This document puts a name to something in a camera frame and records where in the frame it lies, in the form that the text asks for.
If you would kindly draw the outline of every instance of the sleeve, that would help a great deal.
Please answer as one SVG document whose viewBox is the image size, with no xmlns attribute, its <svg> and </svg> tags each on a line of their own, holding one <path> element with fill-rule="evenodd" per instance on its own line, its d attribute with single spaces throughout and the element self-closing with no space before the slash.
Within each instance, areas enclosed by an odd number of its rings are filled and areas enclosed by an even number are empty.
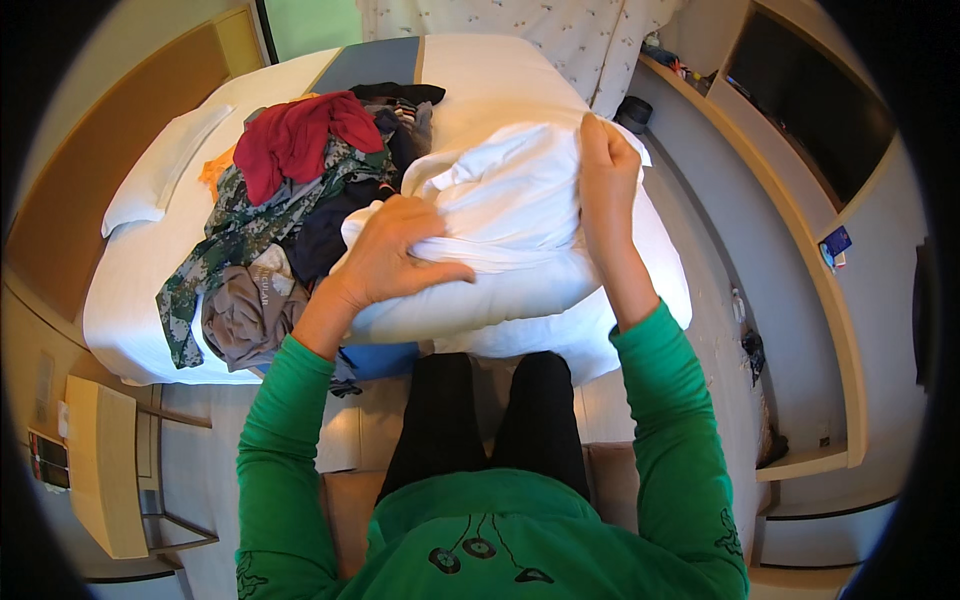
<svg viewBox="0 0 960 600">
<path fill-rule="evenodd" d="M 237 597 L 305 598 L 337 585 L 314 468 L 333 365 L 287 336 L 240 434 Z"/>
<path fill-rule="evenodd" d="M 662 301 L 626 333 L 615 327 L 611 342 L 636 421 L 639 534 L 693 564 L 719 597 L 745 598 L 732 485 L 700 361 Z"/>
</svg>

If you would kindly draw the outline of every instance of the camouflage shirt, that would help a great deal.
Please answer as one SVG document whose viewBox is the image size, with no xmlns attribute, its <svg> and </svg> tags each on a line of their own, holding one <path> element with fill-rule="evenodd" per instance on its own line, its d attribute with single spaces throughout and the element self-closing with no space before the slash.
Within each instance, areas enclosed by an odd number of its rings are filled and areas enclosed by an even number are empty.
<svg viewBox="0 0 960 600">
<path fill-rule="evenodd" d="M 231 165 L 217 181 L 217 203 L 206 221 L 206 239 L 197 244 L 156 295 L 160 324 L 178 369 L 204 362 L 190 331 L 197 296 L 223 284 L 226 267 L 249 266 L 268 246 L 296 234 L 313 209 L 343 192 L 348 181 L 389 181 L 396 170 L 384 135 L 382 152 L 365 154 L 330 135 L 324 174 L 306 193 L 274 195 L 260 206 L 247 197 L 243 173 Z"/>
</svg>

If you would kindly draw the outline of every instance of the desk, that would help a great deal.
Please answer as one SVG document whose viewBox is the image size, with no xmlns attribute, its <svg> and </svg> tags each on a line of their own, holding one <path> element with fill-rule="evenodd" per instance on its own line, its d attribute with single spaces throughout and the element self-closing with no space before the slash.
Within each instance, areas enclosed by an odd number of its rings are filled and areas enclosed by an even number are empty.
<svg viewBox="0 0 960 600">
<path fill-rule="evenodd" d="M 157 495 L 160 513 L 141 514 L 137 486 L 137 412 L 159 417 L 161 422 L 168 419 L 210 428 L 208 420 L 140 404 L 95 381 L 74 375 L 67 376 L 66 404 L 69 408 L 66 447 L 70 503 L 80 523 L 112 558 L 145 558 L 218 540 L 215 534 L 166 514 L 162 483 Z M 202 539 L 150 548 L 144 519 L 167 520 Z"/>
</svg>

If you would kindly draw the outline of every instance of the pile of clothes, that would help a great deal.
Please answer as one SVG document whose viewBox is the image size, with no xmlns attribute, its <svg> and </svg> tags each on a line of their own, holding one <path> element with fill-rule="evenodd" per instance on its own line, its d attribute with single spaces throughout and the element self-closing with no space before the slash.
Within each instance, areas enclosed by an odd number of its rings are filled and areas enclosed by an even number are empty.
<svg viewBox="0 0 960 600">
<path fill-rule="evenodd" d="M 430 152 L 434 85 L 358 85 L 260 108 L 236 146 L 204 166 L 213 211 L 156 295 L 178 369 L 203 363 L 190 325 L 203 296 L 210 349 L 230 371 L 269 363 L 317 282 L 347 251 L 351 213 L 399 189 Z"/>
</svg>

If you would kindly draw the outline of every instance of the orange clothing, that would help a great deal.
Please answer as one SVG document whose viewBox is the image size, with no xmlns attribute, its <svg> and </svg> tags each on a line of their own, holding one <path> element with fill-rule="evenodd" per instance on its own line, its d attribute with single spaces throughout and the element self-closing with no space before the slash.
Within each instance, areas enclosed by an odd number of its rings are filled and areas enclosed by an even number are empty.
<svg viewBox="0 0 960 600">
<path fill-rule="evenodd" d="M 299 98 L 294 98 L 290 102 L 299 102 L 300 100 L 306 100 L 308 98 L 316 98 L 320 94 L 315 94 L 309 92 L 299 96 Z M 204 163 L 204 168 L 200 172 L 200 176 L 197 178 L 197 181 L 206 183 L 206 186 L 210 188 L 210 193 L 213 194 L 213 202 L 217 202 L 217 181 L 220 179 L 220 176 L 224 174 L 224 171 L 233 164 L 233 151 L 236 150 L 237 145 L 233 144 L 227 151 L 223 154 L 217 156 L 213 160 L 208 160 Z"/>
</svg>

